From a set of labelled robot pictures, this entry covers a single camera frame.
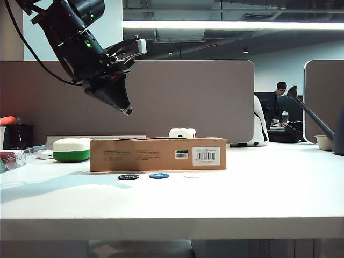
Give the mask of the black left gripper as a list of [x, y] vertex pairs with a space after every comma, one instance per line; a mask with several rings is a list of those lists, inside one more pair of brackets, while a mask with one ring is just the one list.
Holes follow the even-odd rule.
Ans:
[[126, 74], [134, 64], [134, 38], [105, 49], [88, 29], [63, 29], [55, 35], [56, 54], [84, 92], [125, 115], [132, 113], [127, 96]]

